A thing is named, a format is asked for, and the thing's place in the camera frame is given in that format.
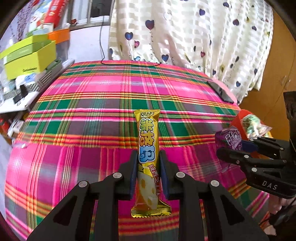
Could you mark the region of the green flat box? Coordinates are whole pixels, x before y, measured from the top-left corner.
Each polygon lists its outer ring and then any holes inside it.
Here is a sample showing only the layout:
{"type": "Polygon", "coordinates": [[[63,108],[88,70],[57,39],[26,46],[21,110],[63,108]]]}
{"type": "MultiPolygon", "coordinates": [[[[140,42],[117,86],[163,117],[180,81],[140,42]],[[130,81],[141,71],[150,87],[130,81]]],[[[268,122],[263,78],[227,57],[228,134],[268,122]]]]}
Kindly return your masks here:
{"type": "Polygon", "coordinates": [[[1,59],[3,59],[3,63],[6,65],[7,63],[20,57],[37,52],[49,43],[51,43],[51,40],[47,34],[32,35],[15,43],[14,45],[8,47],[8,49],[1,52],[1,59]]]}

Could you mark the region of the golden yellow snack bar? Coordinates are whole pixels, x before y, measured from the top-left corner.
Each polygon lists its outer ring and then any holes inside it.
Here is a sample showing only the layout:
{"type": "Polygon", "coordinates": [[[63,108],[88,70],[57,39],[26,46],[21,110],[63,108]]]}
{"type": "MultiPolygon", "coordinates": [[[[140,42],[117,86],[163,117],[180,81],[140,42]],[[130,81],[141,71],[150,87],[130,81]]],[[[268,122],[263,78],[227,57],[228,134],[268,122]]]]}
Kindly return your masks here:
{"type": "Polygon", "coordinates": [[[138,109],[137,184],[134,218],[171,215],[171,207],[161,200],[159,174],[159,109],[138,109]]]}

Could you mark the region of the black smartphone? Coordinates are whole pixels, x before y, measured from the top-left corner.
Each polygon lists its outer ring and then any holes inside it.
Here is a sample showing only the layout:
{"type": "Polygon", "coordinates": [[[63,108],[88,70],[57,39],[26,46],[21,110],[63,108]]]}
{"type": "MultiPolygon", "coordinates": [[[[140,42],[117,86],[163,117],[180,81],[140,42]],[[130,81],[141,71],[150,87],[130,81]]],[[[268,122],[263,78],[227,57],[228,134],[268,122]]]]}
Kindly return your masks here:
{"type": "Polygon", "coordinates": [[[217,83],[215,83],[213,81],[207,81],[207,84],[215,91],[215,93],[220,97],[220,99],[223,102],[226,102],[229,104],[234,104],[234,101],[231,99],[231,97],[217,83]]]}

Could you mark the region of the lime green box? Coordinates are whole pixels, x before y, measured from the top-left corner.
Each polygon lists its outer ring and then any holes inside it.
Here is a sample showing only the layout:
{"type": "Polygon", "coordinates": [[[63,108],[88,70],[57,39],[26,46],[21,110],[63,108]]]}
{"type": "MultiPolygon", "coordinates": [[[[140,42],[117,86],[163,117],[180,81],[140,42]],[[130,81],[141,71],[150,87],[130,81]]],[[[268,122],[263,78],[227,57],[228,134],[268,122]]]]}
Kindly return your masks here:
{"type": "Polygon", "coordinates": [[[8,80],[20,75],[41,73],[56,60],[56,44],[51,41],[40,50],[7,63],[4,68],[8,80]]]}

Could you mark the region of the heart patterned white curtain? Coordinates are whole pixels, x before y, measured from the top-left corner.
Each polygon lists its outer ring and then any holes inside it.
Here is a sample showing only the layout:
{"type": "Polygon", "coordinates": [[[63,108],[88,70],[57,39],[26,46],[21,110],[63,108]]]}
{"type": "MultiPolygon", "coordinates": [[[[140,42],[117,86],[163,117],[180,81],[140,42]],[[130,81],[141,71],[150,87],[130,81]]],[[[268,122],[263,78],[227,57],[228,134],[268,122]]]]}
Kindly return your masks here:
{"type": "Polygon", "coordinates": [[[238,101],[259,90],[273,39],[265,1],[114,1],[113,60],[193,69],[224,83],[238,101]]]}

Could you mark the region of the clear bag of peanuts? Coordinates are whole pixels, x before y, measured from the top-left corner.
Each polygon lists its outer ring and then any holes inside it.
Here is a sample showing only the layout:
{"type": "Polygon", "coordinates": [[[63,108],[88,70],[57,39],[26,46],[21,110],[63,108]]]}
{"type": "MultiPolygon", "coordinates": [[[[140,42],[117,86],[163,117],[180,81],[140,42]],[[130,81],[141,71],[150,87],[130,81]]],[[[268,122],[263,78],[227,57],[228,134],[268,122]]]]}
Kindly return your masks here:
{"type": "Polygon", "coordinates": [[[246,115],[241,120],[241,124],[248,140],[264,137],[272,129],[272,127],[263,124],[254,114],[246,115]]]}

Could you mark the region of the red woven plastic basket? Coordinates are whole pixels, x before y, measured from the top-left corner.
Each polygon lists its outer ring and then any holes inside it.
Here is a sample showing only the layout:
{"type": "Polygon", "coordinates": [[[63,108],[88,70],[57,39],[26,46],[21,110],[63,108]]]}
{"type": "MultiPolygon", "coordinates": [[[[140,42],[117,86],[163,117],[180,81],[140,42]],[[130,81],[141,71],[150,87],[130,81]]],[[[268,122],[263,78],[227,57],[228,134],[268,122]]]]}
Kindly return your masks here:
{"type": "Polygon", "coordinates": [[[271,127],[266,126],[260,118],[248,110],[242,109],[230,123],[230,126],[236,127],[241,134],[242,150],[245,152],[255,152],[255,146],[248,141],[255,140],[258,137],[272,138],[271,127]]]}

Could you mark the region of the colourful plaid tablecloth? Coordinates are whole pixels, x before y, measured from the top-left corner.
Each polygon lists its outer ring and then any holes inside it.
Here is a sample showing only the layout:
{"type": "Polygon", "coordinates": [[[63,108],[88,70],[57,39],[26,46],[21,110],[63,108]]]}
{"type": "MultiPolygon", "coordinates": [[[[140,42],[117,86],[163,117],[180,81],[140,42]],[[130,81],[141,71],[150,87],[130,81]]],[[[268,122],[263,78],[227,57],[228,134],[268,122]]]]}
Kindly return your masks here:
{"type": "Polygon", "coordinates": [[[116,172],[137,148],[137,109],[159,109],[159,146],[196,180],[217,180],[256,222],[269,195],[245,183],[238,166],[220,165],[215,132],[239,113],[203,73],[171,65],[119,61],[72,65],[39,98],[11,152],[6,221],[20,240],[81,180],[116,172]]]}

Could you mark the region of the orange storage box lid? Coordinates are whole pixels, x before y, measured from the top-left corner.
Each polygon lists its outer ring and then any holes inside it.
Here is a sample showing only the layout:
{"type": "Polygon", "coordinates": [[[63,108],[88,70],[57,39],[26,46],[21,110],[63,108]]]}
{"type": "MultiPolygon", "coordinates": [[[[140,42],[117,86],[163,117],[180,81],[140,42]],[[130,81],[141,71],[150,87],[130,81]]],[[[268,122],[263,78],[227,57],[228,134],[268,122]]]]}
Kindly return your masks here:
{"type": "Polygon", "coordinates": [[[61,29],[48,33],[48,39],[54,41],[55,44],[60,44],[70,40],[69,29],[61,29]]]}

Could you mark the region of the striped grey box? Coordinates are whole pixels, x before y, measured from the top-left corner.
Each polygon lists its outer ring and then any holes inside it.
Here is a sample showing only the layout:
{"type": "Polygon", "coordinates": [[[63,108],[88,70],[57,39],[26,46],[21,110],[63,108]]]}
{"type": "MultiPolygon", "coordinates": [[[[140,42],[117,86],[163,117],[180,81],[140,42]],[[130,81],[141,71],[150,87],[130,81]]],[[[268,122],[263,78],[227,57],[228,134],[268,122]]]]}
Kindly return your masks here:
{"type": "Polygon", "coordinates": [[[57,59],[52,62],[44,72],[40,73],[38,76],[36,75],[34,81],[26,84],[27,91],[40,91],[57,76],[60,70],[62,70],[62,61],[57,59]]]}

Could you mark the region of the purple dried flower branches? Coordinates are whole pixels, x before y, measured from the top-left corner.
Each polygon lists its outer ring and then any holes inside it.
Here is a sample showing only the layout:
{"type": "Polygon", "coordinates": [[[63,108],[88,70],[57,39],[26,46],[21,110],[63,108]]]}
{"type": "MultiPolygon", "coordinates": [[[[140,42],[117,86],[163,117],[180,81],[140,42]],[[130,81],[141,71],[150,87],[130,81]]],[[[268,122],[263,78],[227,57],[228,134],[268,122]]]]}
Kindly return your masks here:
{"type": "Polygon", "coordinates": [[[23,39],[23,35],[29,22],[29,18],[31,17],[32,8],[33,8],[33,0],[30,0],[17,14],[17,22],[16,22],[16,33],[15,33],[15,41],[21,41],[23,39]]]}

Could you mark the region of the purple snack packet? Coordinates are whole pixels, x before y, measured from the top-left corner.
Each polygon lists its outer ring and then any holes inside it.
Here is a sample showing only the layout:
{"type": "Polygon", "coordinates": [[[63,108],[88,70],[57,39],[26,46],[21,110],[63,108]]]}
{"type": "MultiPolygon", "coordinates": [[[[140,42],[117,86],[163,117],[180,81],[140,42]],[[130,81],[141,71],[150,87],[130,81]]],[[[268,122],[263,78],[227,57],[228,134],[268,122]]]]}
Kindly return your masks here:
{"type": "Polygon", "coordinates": [[[238,128],[231,126],[215,133],[216,149],[242,150],[242,138],[238,128]]]}

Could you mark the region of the brown wooden wardrobe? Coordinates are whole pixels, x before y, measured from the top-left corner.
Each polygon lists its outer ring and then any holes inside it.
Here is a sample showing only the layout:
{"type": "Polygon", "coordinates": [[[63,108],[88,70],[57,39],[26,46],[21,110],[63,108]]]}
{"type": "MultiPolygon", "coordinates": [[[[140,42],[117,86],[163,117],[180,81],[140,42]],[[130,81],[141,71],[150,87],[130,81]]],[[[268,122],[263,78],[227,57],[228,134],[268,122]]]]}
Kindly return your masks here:
{"type": "Polygon", "coordinates": [[[283,92],[295,90],[295,40],[279,14],[274,11],[273,41],[259,91],[252,90],[240,104],[267,126],[276,139],[288,141],[289,121],[283,92]]]}

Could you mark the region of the white side table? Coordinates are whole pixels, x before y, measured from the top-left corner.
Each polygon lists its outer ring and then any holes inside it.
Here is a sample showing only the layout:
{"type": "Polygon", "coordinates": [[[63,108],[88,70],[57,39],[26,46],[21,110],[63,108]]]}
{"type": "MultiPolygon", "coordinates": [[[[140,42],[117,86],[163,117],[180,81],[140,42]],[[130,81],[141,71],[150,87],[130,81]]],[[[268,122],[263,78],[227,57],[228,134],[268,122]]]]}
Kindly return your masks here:
{"type": "Polygon", "coordinates": [[[59,71],[57,71],[54,75],[51,75],[49,81],[43,87],[41,87],[40,91],[28,93],[27,96],[22,98],[17,103],[14,103],[12,98],[5,100],[4,103],[1,104],[1,114],[30,110],[33,106],[33,103],[36,102],[36,99],[39,98],[41,94],[51,85],[51,83],[54,82],[63,72],[65,72],[74,63],[74,59],[68,59],[64,61],[61,64],[62,68],[59,71]]]}

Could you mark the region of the red snack package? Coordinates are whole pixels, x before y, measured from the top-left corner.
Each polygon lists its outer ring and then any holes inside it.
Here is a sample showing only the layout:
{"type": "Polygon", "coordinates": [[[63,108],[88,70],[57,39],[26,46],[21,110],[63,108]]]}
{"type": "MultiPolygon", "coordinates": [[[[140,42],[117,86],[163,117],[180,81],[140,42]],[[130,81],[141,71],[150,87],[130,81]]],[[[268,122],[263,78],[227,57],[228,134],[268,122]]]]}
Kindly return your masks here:
{"type": "Polygon", "coordinates": [[[52,0],[45,15],[44,24],[53,24],[54,28],[57,27],[68,2],[69,0],[52,0]]]}

